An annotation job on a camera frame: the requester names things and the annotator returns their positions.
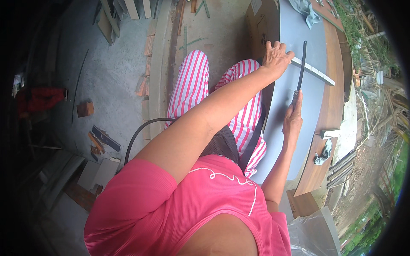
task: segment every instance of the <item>right hand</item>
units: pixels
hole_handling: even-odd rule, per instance
[[[296,104],[290,104],[286,110],[285,120],[283,120],[283,146],[290,150],[296,149],[296,142],[302,128],[302,101],[303,93],[302,90],[299,90]]]
[[[280,78],[285,72],[290,60],[295,57],[293,51],[285,53],[286,44],[279,43],[278,41],[273,43],[273,47],[270,41],[266,42],[266,53],[263,57],[262,66],[260,68],[266,69],[270,74],[271,82]]]

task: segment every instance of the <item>gray table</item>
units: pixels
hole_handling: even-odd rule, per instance
[[[285,43],[286,50],[295,52],[302,59],[303,41],[307,40],[306,63],[326,73],[326,39],[323,22],[316,23],[312,29],[307,27],[305,17],[290,5],[288,0],[280,0],[280,41]],[[251,177],[261,184],[273,167],[283,144],[283,118],[290,105],[293,91],[296,90],[300,68],[289,65],[285,73],[275,82],[270,111],[263,137],[267,143],[266,155],[257,165],[257,173]],[[303,125],[297,142],[297,148],[290,164],[287,180],[295,179],[305,157],[309,152],[319,112],[322,105],[324,82],[309,73],[303,74],[302,91]]]

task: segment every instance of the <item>black hose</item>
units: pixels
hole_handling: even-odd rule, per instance
[[[132,147],[132,145],[134,144],[135,138],[136,138],[137,135],[140,133],[140,131],[142,131],[142,129],[144,129],[145,126],[147,126],[147,125],[149,125],[149,124],[151,124],[151,123],[153,123],[153,122],[159,122],[159,121],[170,121],[170,122],[173,122],[173,121],[175,121],[175,120],[176,120],[176,119],[173,119],[173,118],[156,118],[156,119],[149,120],[148,122],[146,122],[146,123],[144,123],[143,125],[141,125],[141,126],[138,128],[138,130],[134,133],[134,135],[132,136],[131,141],[130,141],[130,144],[128,145],[127,153],[125,154],[124,165],[126,165],[126,164],[128,163],[128,158],[130,157],[131,147]]]

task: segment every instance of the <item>pink shirt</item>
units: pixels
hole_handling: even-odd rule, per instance
[[[176,255],[220,213],[248,226],[259,255],[291,255],[286,215],[269,213],[261,188],[217,155],[200,157],[179,185],[160,167],[131,160],[96,200],[84,240],[91,255]]]

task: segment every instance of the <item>striped pants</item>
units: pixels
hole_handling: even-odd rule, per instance
[[[215,89],[217,90],[227,83],[255,71],[259,67],[259,63],[252,59],[240,61],[224,73]],[[199,50],[190,52],[179,67],[178,79],[169,103],[167,117],[177,118],[182,116],[208,96],[208,80],[208,57]],[[234,134],[239,156],[243,154],[248,146],[261,112],[262,93],[258,92],[228,123],[229,128]],[[265,153],[266,142],[261,133],[245,170],[247,178],[256,173],[255,167]]]

